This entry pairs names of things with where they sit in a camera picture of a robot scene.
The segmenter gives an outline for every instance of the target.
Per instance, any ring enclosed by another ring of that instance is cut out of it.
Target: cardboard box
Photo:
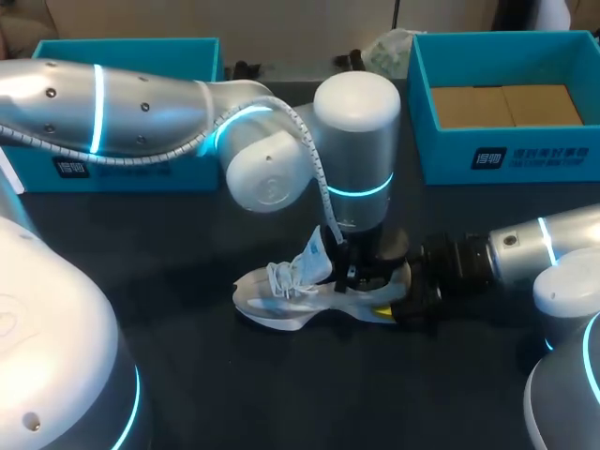
[[[431,89],[442,128],[582,126],[563,84]]]
[[[598,73],[589,32],[416,36],[408,100],[426,183],[600,181]]]
[[[40,42],[34,57],[184,80],[223,79],[219,43],[212,38],[51,40]],[[24,189],[31,192],[212,191],[218,187],[220,166],[210,155],[124,168],[86,164],[25,147],[3,150]]]

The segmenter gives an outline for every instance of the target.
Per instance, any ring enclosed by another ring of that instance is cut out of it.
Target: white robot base
[[[149,448],[150,404],[106,297],[2,217],[0,248],[0,448]]]

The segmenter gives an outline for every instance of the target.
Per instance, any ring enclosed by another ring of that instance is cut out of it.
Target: black tabletop
[[[292,105],[315,86],[270,85]],[[597,185],[425,187],[403,106],[386,225],[414,245],[600,199]],[[289,261],[323,219],[315,187],[271,215],[242,210],[225,187],[23,201],[49,245],[112,302],[154,405],[156,449],[531,448],[522,394],[540,349],[527,295],[459,303],[436,335],[341,313],[285,334],[235,313],[232,282]]]

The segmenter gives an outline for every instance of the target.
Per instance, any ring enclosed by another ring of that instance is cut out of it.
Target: shoe
[[[395,270],[378,289],[347,288],[346,292],[335,290],[334,265],[318,226],[304,251],[292,262],[270,262],[235,281],[233,302],[252,321],[283,331],[299,330],[327,309],[343,311],[360,321],[394,323],[390,316],[377,313],[376,308],[406,295],[411,279],[408,264]]]

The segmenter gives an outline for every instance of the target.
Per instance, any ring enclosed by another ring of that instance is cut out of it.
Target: blue box
[[[584,31],[415,36],[408,96],[426,183],[599,181],[599,77],[600,49]],[[584,125],[440,126],[432,88],[521,84],[564,84]]]
[[[122,68],[185,80],[223,80],[219,42],[215,38],[47,40],[34,58],[51,58]],[[212,191],[218,187],[216,157],[197,155],[120,168],[87,164],[83,175],[61,174],[57,156],[23,147],[3,147],[26,191]]]

